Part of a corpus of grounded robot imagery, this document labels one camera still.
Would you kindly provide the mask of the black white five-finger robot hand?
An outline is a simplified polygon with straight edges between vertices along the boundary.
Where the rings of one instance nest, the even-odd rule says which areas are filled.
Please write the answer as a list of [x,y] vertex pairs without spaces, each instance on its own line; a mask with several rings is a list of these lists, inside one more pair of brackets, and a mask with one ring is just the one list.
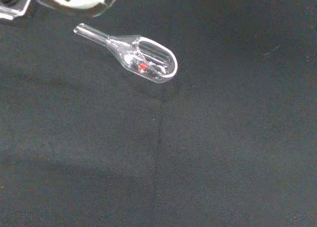
[[[96,17],[108,10],[116,0],[35,0],[39,4],[70,15]],[[0,0],[1,19],[24,16],[31,0]]]

